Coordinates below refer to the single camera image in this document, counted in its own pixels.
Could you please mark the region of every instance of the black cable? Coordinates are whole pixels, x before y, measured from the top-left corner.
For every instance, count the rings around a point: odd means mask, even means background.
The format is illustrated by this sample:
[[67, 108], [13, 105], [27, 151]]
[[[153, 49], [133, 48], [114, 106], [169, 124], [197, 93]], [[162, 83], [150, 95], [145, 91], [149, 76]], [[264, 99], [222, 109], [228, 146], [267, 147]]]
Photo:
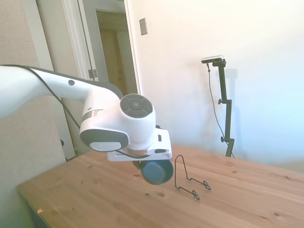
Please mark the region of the black cable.
[[47, 85], [47, 83], [42, 79], [42, 77], [39, 74], [37, 74], [34, 70], [32, 70], [31, 68], [29, 68], [27, 66], [13, 65], [13, 64], [12, 65], [4, 65], [4, 66], [6, 66], [6, 67], [10, 67], [10, 66], [11, 67], [19, 67], [19, 68], [28, 70], [29, 72], [31, 72], [32, 74], [34, 74], [45, 85], [45, 87], [49, 90], [49, 92], [61, 103], [61, 105], [66, 110], [66, 112], [70, 115], [70, 117], [72, 118], [72, 120], [74, 121], [74, 123], [76, 124], [76, 126], [80, 129], [80, 125], [77, 123], [77, 121], [75, 120], [75, 118], [71, 114], [70, 110], [61, 101], [61, 99], [53, 92], [53, 90]]
[[147, 158], [147, 157], [150, 156], [150, 155], [145, 155], [145, 156], [141, 156], [141, 157], [135, 157], [135, 156], [132, 156], [132, 155], [128, 155], [127, 153], [121, 152], [121, 151], [119, 151], [119, 150], [116, 150], [116, 152], [119, 152], [119, 153], [121, 153], [121, 154], [123, 154], [123, 155], [125, 155], [125, 156], [127, 156], [127, 157], [136, 158], [136, 159]]
[[[54, 93], [54, 91], [47, 85], [47, 83], [42, 79], [42, 77], [37, 74], [34, 70], [32, 70], [31, 68], [27, 67], [27, 66], [22, 66], [22, 65], [4, 65], [6, 67], [19, 67], [19, 68], [22, 68], [22, 69], [25, 69], [25, 70], [28, 70], [30, 71], [32, 74], [34, 74], [44, 85], [45, 87], [49, 90], [49, 92], [61, 103], [62, 107], [64, 110], [66, 110], [66, 112], [70, 115], [70, 117], [72, 118], [72, 120], [74, 121], [74, 123], [76, 124], [76, 126], [80, 129], [80, 125], [77, 123], [77, 121], [75, 120], [74, 116], [71, 114], [71, 112], [69, 111], [69, 109], [66, 107], [66, 105], [61, 101], [61, 99]], [[121, 152], [119, 150], [116, 150], [116, 152], [119, 152], [127, 157], [130, 157], [130, 158], [135, 158], [135, 159], [141, 159], [141, 158], [147, 158], [149, 157], [150, 155], [146, 155], [146, 156], [141, 156], [141, 157], [134, 157], [134, 156], [131, 156], [131, 155], [128, 155], [124, 152]]]
[[214, 116], [215, 116], [215, 119], [216, 119], [216, 121], [217, 121], [217, 123], [218, 123], [218, 127], [219, 127], [220, 131], [222, 132], [223, 138], [225, 138], [224, 132], [223, 132], [222, 128], [221, 128], [220, 125], [219, 125], [219, 120], [218, 120], [218, 117], [217, 117], [217, 113], [216, 113], [216, 111], [215, 111], [215, 105], [214, 105], [213, 95], [212, 95], [212, 91], [211, 91], [210, 68], [209, 68], [209, 64], [208, 64], [208, 63], [207, 63], [207, 67], [208, 67], [208, 74], [209, 74], [209, 90], [210, 90], [211, 100], [212, 100], [212, 104], [213, 104]]

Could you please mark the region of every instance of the door hinge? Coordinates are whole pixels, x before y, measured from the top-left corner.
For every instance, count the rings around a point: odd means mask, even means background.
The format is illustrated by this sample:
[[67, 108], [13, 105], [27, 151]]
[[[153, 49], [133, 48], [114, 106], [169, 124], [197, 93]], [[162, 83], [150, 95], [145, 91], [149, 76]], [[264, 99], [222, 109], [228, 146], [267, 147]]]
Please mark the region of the door hinge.
[[89, 70], [89, 77], [90, 78], [96, 78], [97, 77], [96, 69]]

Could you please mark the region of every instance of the dark bowl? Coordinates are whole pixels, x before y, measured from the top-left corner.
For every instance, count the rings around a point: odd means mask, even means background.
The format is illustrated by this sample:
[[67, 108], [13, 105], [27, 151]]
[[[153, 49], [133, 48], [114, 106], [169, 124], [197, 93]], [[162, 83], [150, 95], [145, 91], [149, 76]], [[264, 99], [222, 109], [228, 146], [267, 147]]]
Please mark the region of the dark bowl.
[[144, 179], [154, 185], [164, 184], [173, 176], [173, 165], [170, 160], [141, 161], [140, 169]]

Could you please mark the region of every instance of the doorway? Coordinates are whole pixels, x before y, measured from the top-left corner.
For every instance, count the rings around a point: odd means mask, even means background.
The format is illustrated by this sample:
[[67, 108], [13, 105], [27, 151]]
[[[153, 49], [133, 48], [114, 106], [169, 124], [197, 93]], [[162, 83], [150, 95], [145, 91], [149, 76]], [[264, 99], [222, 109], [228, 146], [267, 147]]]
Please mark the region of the doorway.
[[108, 79], [123, 93], [137, 94], [125, 13], [96, 11]]

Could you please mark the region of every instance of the gray wall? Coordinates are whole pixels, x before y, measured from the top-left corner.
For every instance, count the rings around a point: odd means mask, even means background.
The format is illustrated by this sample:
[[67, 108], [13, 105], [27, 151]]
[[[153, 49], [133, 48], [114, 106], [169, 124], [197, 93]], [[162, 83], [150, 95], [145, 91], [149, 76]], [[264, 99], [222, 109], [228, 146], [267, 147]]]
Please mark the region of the gray wall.
[[[39, 66], [20, 0], [1, 0], [0, 31], [0, 64]], [[0, 227], [32, 227], [16, 186], [64, 162], [47, 97], [0, 120]]]

